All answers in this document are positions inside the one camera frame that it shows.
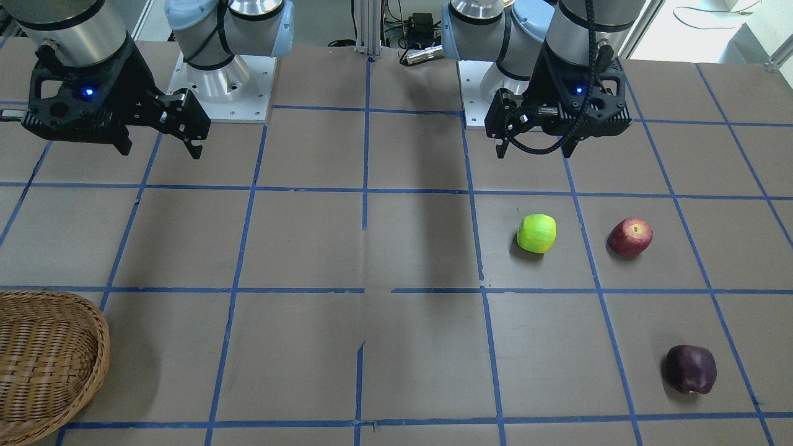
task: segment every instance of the woven basket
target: woven basket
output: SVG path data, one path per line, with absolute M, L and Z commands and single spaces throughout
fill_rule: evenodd
M 65 425 L 109 363 L 107 323 L 88 300 L 0 291 L 0 445 L 30 444 Z

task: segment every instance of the apple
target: apple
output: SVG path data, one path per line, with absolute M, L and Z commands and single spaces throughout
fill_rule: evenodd
M 676 345 L 666 354 L 661 373 L 681 394 L 706 394 L 716 382 L 716 360 L 707 348 Z
M 518 246 L 537 254 L 545 254 L 556 241 L 556 220 L 544 213 L 523 218 L 518 229 Z
M 653 229 L 637 217 L 622 220 L 611 230 L 608 246 L 622 257 L 633 258 L 642 253 L 653 241 Z

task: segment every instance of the green apple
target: green apple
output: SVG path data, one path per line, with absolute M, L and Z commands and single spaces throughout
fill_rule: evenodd
M 556 220 L 544 213 L 523 218 L 518 229 L 518 246 L 537 254 L 545 254 L 556 241 Z

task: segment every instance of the red apple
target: red apple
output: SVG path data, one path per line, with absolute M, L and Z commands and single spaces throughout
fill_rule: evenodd
M 662 373 L 681 394 L 706 394 L 716 382 L 716 360 L 707 348 L 677 345 L 666 354 Z
M 622 257 L 635 257 L 653 241 L 653 229 L 641 218 L 629 217 L 611 230 L 608 246 Z

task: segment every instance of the cable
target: cable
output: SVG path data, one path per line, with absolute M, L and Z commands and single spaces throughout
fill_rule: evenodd
M 355 40 L 358 41 L 358 25 L 355 23 L 355 0 L 350 0 L 350 15 L 352 15 L 352 30 L 355 33 Z
M 680 23 L 682 23 L 683 25 L 686 25 L 686 26 L 688 26 L 690 28 L 693 28 L 693 29 L 736 29 L 736 28 L 739 28 L 740 25 L 739 26 L 712 26 L 712 27 L 708 27 L 708 28 L 700 28 L 699 26 L 694 26 L 694 25 L 691 25 L 690 23 L 686 23 L 686 21 L 684 21 L 682 18 L 680 18 L 680 16 L 677 15 L 677 10 L 692 10 L 692 11 L 699 11 L 699 12 L 702 12 L 702 13 L 738 14 L 738 15 L 742 15 L 743 16 L 743 15 L 751 15 L 752 13 L 748 13 L 746 11 L 752 9 L 753 7 L 755 7 L 757 5 L 760 5 L 762 2 L 763 2 L 763 0 L 757 0 L 753 4 L 751 4 L 749 6 L 746 6 L 744 9 L 738 10 L 738 11 L 701 10 L 699 8 L 694 8 L 692 6 L 677 6 L 676 8 L 674 8 L 672 10 L 672 15 L 675 16 L 675 18 Z
M 595 82 L 597 80 L 597 43 L 595 42 L 595 30 L 593 29 L 595 24 L 595 10 L 592 6 L 592 1 L 593 0 L 585 0 L 587 6 L 587 31 L 589 35 L 589 87 L 587 87 L 587 93 L 584 96 L 584 102 L 581 104 L 580 110 L 578 110 L 578 115 L 573 120 L 569 129 L 567 129 L 567 132 L 565 132 L 564 136 L 556 141 L 554 145 L 544 149 L 536 149 L 521 144 L 520 141 L 516 140 L 515 137 L 509 133 L 509 121 L 518 113 L 518 109 L 514 109 L 504 121 L 504 134 L 506 135 L 504 139 L 526 153 L 532 155 L 548 155 L 549 153 L 555 152 L 573 137 L 573 134 L 575 134 L 576 130 L 578 130 L 584 122 L 584 119 L 586 119 L 585 112 L 592 101 L 592 91 L 595 89 Z
M 190 63 L 191 60 L 195 59 L 199 54 L 201 54 L 201 52 L 204 51 L 204 48 L 206 48 L 206 45 L 209 44 L 209 41 L 215 37 L 215 34 L 217 34 L 218 31 L 220 31 L 220 27 L 223 26 L 223 20 L 226 17 L 226 10 L 228 10 L 228 0 L 220 0 L 217 3 L 217 23 L 215 24 L 215 28 L 211 33 L 209 33 L 206 39 L 201 42 L 201 46 L 199 46 L 198 49 L 192 55 L 190 55 L 190 57 L 185 58 L 185 63 Z

